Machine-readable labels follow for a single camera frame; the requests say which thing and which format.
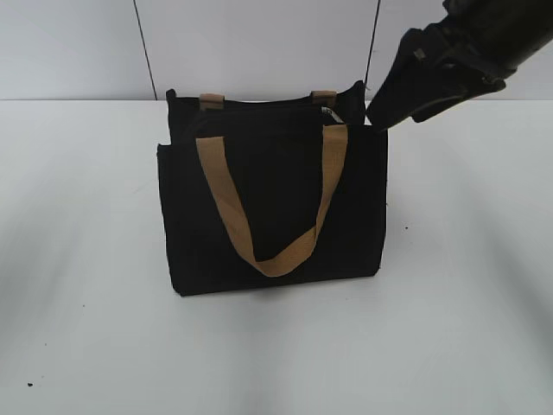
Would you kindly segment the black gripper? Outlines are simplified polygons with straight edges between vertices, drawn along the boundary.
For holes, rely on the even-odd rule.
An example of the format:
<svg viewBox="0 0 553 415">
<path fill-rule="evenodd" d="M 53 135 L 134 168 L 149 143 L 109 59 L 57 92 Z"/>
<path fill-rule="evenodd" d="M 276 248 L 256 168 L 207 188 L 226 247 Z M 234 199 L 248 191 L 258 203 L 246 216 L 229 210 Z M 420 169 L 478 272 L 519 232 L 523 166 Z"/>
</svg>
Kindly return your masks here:
<svg viewBox="0 0 553 415">
<path fill-rule="evenodd" d="M 433 71 L 463 92 L 423 106 Z M 385 131 L 406 118 L 422 123 L 465 101 L 504 89 L 505 69 L 485 56 L 465 30 L 442 21 L 403 35 L 391 70 L 365 114 L 375 130 Z"/>
</svg>

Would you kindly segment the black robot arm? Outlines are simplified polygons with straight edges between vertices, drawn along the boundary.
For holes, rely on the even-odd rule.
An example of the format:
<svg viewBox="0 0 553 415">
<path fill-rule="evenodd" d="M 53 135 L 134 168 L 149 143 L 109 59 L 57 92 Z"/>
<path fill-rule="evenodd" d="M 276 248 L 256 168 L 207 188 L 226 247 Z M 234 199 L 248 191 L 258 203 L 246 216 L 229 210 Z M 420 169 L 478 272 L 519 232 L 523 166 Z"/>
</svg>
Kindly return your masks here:
<svg viewBox="0 0 553 415">
<path fill-rule="evenodd" d="M 518 67 L 552 40 L 550 1 L 445 1 L 447 15 L 402 36 L 366 115 L 384 131 L 422 123 L 505 89 Z"/>
</svg>

